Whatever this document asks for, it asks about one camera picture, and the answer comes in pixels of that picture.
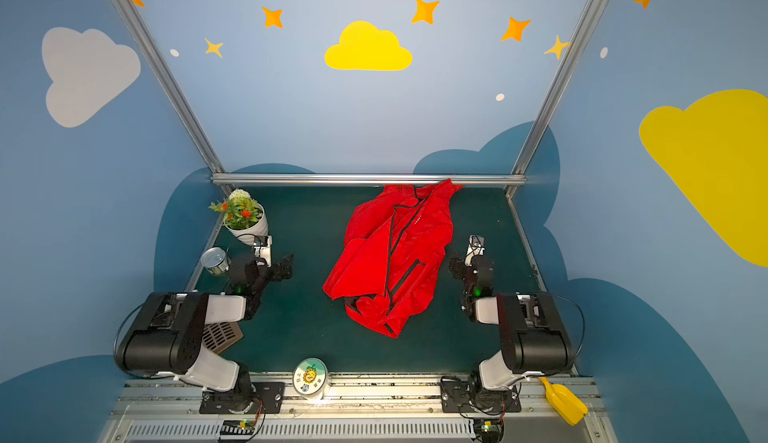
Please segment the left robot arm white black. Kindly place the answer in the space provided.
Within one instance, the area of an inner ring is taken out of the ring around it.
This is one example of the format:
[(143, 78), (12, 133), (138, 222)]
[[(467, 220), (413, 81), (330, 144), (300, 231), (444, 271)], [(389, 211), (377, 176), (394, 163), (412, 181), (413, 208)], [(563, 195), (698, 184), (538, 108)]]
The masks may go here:
[(201, 266), (227, 276), (223, 293), (153, 292), (134, 313), (126, 332), (118, 331), (113, 358), (124, 373), (137, 378), (172, 377), (202, 389), (201, 414), (277, 414), (283, 383), (255, 384), (243, 363), (207, 348), (204, 331), (220, 323), (250, 320), (261, 305), (267, 285), (292, 277), (294, 256), (279, 262), (243, 253), (230, 258), (219, 247), (205, 251)]

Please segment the red zip jacket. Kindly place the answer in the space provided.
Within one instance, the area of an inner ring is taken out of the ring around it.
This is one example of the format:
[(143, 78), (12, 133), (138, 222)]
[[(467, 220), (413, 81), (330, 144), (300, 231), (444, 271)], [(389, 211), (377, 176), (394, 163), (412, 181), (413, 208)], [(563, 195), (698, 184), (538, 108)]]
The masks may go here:
[(324, 293), (341, 300), (356, 323), (398, 338), (409, 318), (433, 300), (453, 238), (451, 199), (461, 188), (449, 179), (422, 187), (388, 185), (359, 205)]

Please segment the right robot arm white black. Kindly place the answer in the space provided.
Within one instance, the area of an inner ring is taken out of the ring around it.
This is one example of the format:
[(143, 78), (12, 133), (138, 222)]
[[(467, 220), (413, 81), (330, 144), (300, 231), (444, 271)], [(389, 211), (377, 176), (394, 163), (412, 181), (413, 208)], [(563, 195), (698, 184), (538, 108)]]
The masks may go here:
[(461, 307), (474, 323), (497, 328), (500, 349), (465, 378), (440, 379), (446, 413), (498, 416), (520, 410), (520, 390), (529, 378), (569, 371), (580, 351), (575, 348), (557, 309), (556, 296), (496, 293), (489, 258), (453, 257), (449, 270), (463, 283)]

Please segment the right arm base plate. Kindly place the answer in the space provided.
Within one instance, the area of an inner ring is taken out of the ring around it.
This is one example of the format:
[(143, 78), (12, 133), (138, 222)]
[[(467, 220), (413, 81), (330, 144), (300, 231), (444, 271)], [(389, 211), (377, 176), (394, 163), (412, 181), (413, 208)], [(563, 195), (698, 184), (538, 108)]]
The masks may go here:
[(440, 402), (444, 413), (484, 413), (501, 415), (521, 411), (515, 390), (487, 390), (480, 383), (457, 378), (441, 378)]

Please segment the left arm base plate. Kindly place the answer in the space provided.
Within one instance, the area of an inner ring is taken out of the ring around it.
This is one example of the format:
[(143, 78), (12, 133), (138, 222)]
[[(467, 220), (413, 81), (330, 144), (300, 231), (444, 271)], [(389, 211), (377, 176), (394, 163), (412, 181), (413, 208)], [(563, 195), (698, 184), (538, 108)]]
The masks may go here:
[(245, 390), (204, 391), (199, 407), (203, 415), (278, 414), (285, 394), (282, 382), (251, 382)]

